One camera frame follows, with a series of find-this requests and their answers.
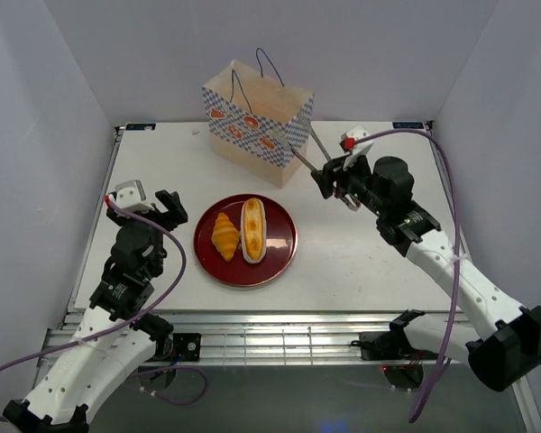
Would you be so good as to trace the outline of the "metal serving tongs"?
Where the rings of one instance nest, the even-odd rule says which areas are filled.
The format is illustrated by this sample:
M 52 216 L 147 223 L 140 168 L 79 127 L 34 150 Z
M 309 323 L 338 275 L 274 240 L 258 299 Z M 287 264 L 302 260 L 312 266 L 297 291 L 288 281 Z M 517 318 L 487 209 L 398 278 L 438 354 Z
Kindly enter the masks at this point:
M 332 158 L 318 137 L 310 118 L 303 114 L 298 114 L 294 119 L 294 128 L 297 136 L 290 136 L 288 127 L 276 126 L 270 129 L 271 137 L 284 149 L 290 151 L 305 167 L 310 171 L 320 170 L 327 162 L 338 162 L 342 164 L 340 172 L 340 178 L 338 180 L 338 186 L 340 188 L 340 198 L 350 210 L 357 211 L 361 207 L 361 202 L 355 196 L 349 194 L 348 190 L 340 183 L 343 179 L 343 163 L 344 157 Z M 326 159 L 325 164 L 322 167 L 316 167 L 308 158 L 307 151 L 311 142 L 314 142 L 319 151 Z

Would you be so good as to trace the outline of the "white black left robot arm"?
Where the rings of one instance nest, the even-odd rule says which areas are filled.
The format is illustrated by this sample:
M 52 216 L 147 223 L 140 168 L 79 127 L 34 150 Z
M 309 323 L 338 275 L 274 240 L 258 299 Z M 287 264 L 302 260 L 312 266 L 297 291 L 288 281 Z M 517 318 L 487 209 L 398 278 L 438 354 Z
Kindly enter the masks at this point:
M 151 282 L 163 273 L 163 237 L 187 223 L 176 192 L 160 190 L 160 211 L 135 181 L 105 197 L 119 229 L 101 280 L 77 331 L 40 383 L 7 403 L 5 420 L 21 432 L 87 432 L 104 401 L 145 360 L 173 349 L 172 325 L 151 313 Z

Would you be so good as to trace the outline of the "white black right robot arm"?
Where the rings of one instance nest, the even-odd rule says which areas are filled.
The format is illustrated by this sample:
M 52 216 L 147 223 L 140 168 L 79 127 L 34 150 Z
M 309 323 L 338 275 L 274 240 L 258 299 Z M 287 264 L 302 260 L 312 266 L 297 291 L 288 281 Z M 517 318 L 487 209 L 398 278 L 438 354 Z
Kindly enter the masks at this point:
M 426 273 L 465 313 L 475 336 L 462 341 L 459 361 L 488 388 L 502 392 L 541 364 L 541 307 L 528 309 L 490 281 L 466 258 L 458 258 L 438 221 L 412 198 L 414 179 L 397 157 L 370 165 L 343 158 L 313 169 L 323 198 L 351 209 L 365 206 L 383 240 Z

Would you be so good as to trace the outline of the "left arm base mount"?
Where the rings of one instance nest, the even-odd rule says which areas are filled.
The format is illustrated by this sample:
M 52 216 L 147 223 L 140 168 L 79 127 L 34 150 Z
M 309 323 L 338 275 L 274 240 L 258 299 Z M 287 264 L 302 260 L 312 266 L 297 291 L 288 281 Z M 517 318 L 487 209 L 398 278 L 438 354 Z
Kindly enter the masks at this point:
M 152 361 L 195 362 L 200 358 L 202 335 L 199 333 L 174 333 L 156 346 Z

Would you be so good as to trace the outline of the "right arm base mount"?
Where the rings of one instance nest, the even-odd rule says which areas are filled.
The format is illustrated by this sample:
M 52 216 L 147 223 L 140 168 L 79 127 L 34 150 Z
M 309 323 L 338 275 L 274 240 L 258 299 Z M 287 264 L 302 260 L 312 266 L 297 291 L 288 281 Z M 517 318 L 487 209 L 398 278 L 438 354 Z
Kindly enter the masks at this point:
M 426 352 L 413 348 L 403 331 L 386 331 L 377 335 L 362 332 L 352 346 L 359 347 L 363 360 L 418 360 Z

